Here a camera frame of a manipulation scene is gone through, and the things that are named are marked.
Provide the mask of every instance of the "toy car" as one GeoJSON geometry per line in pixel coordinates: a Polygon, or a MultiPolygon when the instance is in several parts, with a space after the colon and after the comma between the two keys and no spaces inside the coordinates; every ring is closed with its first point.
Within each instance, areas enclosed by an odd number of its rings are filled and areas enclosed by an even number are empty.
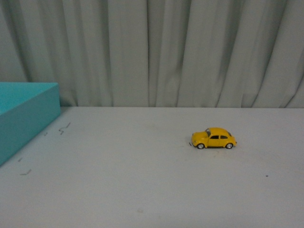
{"type": "Polygon", "coordinates": [[[198,149],[210,147],[231,149],[237,145],[236,139],[227,130],[219,127],[211,127],[204,132],[193,133],[191,142],[198,149]]]}

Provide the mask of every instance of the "car wheel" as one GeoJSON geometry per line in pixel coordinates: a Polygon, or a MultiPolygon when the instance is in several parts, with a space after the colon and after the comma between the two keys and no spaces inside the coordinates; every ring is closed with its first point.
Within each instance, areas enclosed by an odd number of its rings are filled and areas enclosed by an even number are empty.
{"type": "Polygon", "coordinates": [[[226,149],[231,149],[233,147],[233,144],[232,143],[228,143],[225,147],[226,147],[226,149]]]}
{"type": "Polygon", "coordinates": [[[200,143],[200,144],[198,144],[197,146],[196,146],[198,149],[204,149],[205,148],[205,145],[204,144],[202,144],[202,143],[200,143]]]}

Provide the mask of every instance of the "white table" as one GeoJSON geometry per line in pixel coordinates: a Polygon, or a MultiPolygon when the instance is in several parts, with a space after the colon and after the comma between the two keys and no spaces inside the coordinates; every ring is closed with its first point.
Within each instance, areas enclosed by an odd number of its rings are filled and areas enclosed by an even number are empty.
{"type": "Polygon", "coordinates": [[[0,167],[1,228],[300,228],[304,110],[65,108],[0,167]],[[237,147],[198,150],[223,127],[237,147]]]}

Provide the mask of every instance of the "car window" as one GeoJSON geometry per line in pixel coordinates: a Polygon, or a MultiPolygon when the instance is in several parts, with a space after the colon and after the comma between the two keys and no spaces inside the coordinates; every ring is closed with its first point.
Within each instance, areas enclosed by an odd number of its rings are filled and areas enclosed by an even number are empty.
{"type": "Polygon", "coordinates": [[[207,135],[208,135],[208,137],[211,135],[211,132],[210,132],[210,129],[208,128],[207,130],[206,130],[206,132],[207,132],[207,135]]]}

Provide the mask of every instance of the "white curtain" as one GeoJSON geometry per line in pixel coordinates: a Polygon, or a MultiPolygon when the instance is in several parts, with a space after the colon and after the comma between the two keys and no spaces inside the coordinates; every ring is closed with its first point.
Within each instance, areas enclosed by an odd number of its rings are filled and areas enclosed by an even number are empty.
{"type": "Polygon", "coordinates": [[[303,0],[0,0],[0,81],[61,104],[304,107],[303,0]]]}

